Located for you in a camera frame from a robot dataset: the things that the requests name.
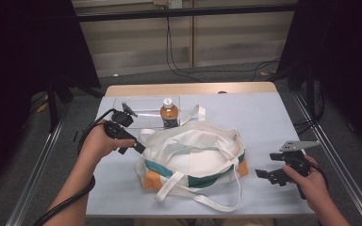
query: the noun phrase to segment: wall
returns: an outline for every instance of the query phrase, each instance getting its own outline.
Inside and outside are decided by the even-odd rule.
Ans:
[[[78,14],[160,9],[152,0],[130,2],[133,4],[123,0],[74,0],[74,7]],[[295,2],[190,0],[183,1],[183,8]],[[178,68],[188,68],[277,58],[282,54],[292,17],[293,12],[274,12],[170,18],[173,60]],[[100,77],[168,70],[165,18],[90,22],[81,27]]]

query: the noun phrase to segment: bottle label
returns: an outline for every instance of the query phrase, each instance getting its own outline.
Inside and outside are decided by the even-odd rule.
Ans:
[[[174,128],[174,127],[178,126],[178,119],[175,119],[175,120],[163,119],[163,124],[164,124],[165,129]]]

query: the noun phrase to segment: bottle cap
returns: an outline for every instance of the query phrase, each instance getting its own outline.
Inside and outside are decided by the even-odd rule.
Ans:
[[[163,101],[164,108],[172,108],[173,107],[173,100],[172,98],[166,98]]]

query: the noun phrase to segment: plastic bottle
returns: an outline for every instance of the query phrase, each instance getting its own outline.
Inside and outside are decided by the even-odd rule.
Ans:
[[[163,106],[160,108],[160,116],[165,129],[178,126],[178,107],[173,104],[171,98],[164,99]]]

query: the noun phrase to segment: wooden table edge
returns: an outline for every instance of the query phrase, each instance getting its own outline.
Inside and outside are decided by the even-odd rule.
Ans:
[[[120,85],[108,87],[105,96],[188,95],[219,92],[277,92],[277,89],[272,82]]]

